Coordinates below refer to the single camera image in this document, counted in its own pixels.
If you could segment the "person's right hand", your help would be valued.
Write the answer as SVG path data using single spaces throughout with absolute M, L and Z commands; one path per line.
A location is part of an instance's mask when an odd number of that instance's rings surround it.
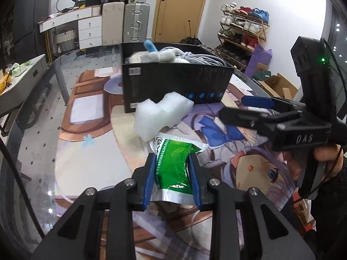
M 337 176 L 344 165 L 344 154 L 340 145 L 321 146 L 314 151 L 315 159 L 325 163 L 324 178 L 331 179 Z

